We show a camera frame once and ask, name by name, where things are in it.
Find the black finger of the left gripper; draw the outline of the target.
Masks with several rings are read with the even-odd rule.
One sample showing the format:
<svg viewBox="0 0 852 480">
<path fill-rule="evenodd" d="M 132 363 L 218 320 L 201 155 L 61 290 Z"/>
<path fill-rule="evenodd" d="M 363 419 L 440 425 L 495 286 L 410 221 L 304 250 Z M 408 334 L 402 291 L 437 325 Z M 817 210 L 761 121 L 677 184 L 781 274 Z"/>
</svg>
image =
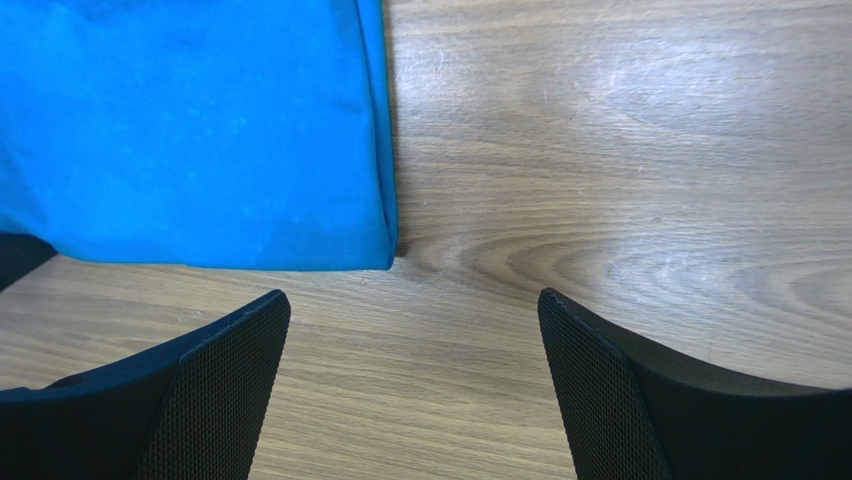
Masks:
<svg viewBox="0 0 852 480">
<path fill-rule="evenodd" d="M 1 285 L 5 290 L 52 259 L 56 249 L 31 235 L 1 234 Z"/>
</svg>

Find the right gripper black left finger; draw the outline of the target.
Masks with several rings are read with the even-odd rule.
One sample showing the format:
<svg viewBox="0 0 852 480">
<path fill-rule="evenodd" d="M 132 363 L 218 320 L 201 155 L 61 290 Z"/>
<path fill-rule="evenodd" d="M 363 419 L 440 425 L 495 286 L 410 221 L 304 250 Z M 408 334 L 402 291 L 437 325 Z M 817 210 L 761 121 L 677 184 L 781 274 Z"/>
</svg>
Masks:
<svg viewBox="0 0 852 480">
<path fill-rule="evenodd" d="M 273 290 L 204 327 L 1 394 L 5 479 L 245 479 L 291 307 Z"/>
</svg>

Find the blue t shirt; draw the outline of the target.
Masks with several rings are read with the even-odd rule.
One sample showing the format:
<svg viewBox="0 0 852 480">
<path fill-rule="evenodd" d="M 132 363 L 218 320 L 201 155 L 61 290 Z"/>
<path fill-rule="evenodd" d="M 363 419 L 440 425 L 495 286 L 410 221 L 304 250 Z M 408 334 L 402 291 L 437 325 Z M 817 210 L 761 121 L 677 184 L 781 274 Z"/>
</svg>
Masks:
<svg viewBox="0 0 852 480">
<path fill-rule="evenodd" d="M 1 229 L 85 261 L 386 270 L 379 1 L 5 1 Z"/>
</svg>

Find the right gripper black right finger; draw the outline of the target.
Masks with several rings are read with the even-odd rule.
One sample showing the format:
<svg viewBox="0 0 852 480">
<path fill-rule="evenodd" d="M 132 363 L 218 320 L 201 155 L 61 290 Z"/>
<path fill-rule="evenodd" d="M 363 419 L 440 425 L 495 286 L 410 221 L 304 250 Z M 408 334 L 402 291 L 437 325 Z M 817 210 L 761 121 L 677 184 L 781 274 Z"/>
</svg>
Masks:
<svg viewBox="0 0 852 480">
<path fill-rule="evenodd" d="M 538 299 L 543 345 L 581 479 L 847 479 L 851 392 L 685 355 L 560 292 Z"/>
</svg>

